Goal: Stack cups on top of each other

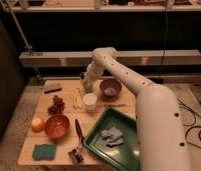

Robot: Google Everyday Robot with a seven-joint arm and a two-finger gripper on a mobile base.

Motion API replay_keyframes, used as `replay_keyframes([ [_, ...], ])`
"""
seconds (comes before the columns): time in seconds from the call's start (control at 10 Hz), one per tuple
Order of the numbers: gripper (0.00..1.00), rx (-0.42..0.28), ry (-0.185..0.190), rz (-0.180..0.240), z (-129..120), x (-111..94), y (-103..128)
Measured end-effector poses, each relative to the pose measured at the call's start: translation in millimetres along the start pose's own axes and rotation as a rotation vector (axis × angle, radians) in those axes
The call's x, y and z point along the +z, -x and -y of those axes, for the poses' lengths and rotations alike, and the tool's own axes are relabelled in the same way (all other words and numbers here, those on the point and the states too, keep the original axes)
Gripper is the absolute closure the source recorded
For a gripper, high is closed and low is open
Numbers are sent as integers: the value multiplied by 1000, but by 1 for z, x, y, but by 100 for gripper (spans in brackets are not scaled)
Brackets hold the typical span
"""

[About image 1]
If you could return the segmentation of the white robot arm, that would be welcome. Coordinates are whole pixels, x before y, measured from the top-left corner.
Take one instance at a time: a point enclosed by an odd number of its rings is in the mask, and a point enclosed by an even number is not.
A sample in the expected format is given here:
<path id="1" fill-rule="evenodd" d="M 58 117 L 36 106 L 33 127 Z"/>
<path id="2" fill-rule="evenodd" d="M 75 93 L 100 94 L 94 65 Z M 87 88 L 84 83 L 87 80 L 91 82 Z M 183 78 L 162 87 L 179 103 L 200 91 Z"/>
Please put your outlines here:
<path id="1" fill-rule="evenodd" d="M 113 47 L 96 48 L 91 57 L 84 81 L 94 83 L 107 70 L 136 96 L 142 171 L 192 171 L 174 92 L 119 63 Z"/>

